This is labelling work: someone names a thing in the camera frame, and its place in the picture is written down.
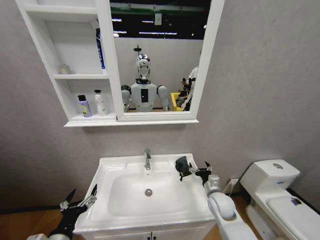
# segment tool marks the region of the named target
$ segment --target white sink basin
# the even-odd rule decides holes
[[[101,158],[87,193],[97,184],[97,200],[80,215],[74,232],[213,220],[201,178],[180,181],[175,161],[182,156],[196,167],[192,154],[152,155],[149,171],[144,156]]]

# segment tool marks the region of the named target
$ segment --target wall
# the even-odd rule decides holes
[[[150,58],[150,80],[156,86],[166,86],[169,93],[182,89],[182,78],[188,79],[199,65],[203,44],[203,40],[156,38],[115,38],[114,42],[121,85],[131,86],[138,78],[137,52],[133,50],[138,44],[140,53]],[[159,98],[154,107],[162,107]]]
[[[101,156],[193,153],[225,183],[282,158],[320,209],[320,1],[226,0],[198,124],[63,128],[67,118],[12,0],[0,1],[1,208],[88,189]]]

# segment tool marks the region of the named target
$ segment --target ceiling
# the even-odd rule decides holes
[[[113,30],[120,38],[203,40],[210,2],[111,0]],[[155,14],[161,14],[160,25],[155,24]]]

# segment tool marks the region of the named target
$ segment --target purple bottle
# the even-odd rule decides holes
[[[92,116],[89,103],[85,95],[78,95],[80,107],[82,108],[82,113],[85,118],[90,118]]]

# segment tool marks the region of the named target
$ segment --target mirror frame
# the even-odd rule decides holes
[[[107,34],[102,36],[102,43],[106,54],[108,54],[108,56],[106,56],[106,60],[110,86],[115,90],[112,91],[112,99],[117,121],[127,122],[126,125],[198,123],[198,109],[205,86],[225,0],[211,0],[190,111],[168,112],[124,112],[116,45],[113,37],[114,29],[112,24],[110,1],[96,1],[96,3],[99,20],[107,23],[103,25],[104,29],[102,29],[102,32]]]

